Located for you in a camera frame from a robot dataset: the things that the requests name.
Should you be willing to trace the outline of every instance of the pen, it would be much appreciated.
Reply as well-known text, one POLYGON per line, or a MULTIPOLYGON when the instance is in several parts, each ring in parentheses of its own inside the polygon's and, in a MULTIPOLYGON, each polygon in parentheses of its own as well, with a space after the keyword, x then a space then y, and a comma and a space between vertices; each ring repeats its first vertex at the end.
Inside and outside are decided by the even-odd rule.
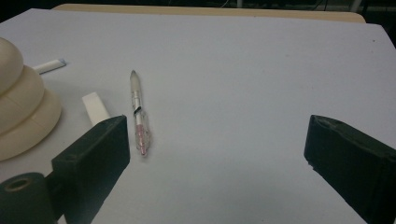
POLYGON ((136 139, 136 148, 140 150, 142 156, 146 156, 150 144, 150 132, 147 116, 142 108, 139 77, 134 70, 131 73, 131 94, 134 109, 134 135, 136 139))

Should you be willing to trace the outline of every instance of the tape roll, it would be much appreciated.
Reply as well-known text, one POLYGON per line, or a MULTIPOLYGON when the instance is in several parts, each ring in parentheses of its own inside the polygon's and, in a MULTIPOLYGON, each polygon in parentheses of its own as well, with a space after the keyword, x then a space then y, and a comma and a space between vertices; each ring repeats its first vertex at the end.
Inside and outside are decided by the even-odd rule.
POLYGON ((44 83, 33 68, 24 66, 21 77, 0 95, 0 134, 32 114, 44 95, 44 83))
POLYGON ((19 155, 39 143, 55 127, 61 110, 59 98, 52 91, 45 90, 33 114, 0 135, 0 161, 19 155))
POLYGON ((0 94, 10 88, 21 75, 23 58, 11 42, 0 37, 0 94))
POLYGON ((2 223, 56 223, 46 179, 39 173, 14 176, 0 184, 2 223))

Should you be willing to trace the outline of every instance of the table edge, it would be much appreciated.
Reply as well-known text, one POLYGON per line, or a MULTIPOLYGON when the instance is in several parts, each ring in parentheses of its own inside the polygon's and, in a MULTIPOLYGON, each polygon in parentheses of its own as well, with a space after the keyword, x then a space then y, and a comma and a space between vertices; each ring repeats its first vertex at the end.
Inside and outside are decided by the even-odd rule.
POLYGON ((323 21, 348 21, 366 23, 362 15, 354 12, 338 11, 298 11, 250 8, 219 8, 219 7, 152 7, 125 5, 89 5, 62 4, 54 10, 110 12, 130 14, 160 14, 160 15, 205 15, 205 16, 248 16, 277 17, 323 21))

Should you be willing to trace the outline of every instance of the white table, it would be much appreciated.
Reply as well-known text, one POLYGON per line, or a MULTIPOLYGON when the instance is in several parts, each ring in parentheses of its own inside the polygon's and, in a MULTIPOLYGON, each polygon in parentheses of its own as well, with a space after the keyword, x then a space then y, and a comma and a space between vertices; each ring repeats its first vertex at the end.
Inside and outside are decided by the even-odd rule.
POLYGON ((340 119, 396 147, 396 52, 380 26, 259 17, 30 10, 0 24, 63 102, 39 146, 0 180, 47 175, 91 128, 97 91, 128 117, 132 160, 93 223, 364 223, 304 159, 309 116, 340 119), (131 70, 153 145, 134 148, 131 70))

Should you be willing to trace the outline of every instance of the beige foam object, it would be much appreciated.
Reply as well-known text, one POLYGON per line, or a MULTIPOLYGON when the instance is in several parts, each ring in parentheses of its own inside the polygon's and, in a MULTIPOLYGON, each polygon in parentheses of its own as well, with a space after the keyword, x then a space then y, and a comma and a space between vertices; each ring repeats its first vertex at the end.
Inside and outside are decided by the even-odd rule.
POLYGON ((18 126, 0 135, 0 161, 14 157, 35 146, 58 122, 61 104, 58 97, 45 90, 37 110, 18 126))
POLYGON ((0 161, 37 145, 62 111, 56 94, 44 89, 41 76, 23 66, 20 56, 14 45, 0 38, 0 161))
POLYGON ((0 94, 17 81, 22 68, 21 52, 9 41, 0 37, 0 94))
POLYGON ((32 114, 43 95, 44 84, 40 75, 32 68, 24 66, 20 78, 12 88, 0 94, 0 134, 32 114))

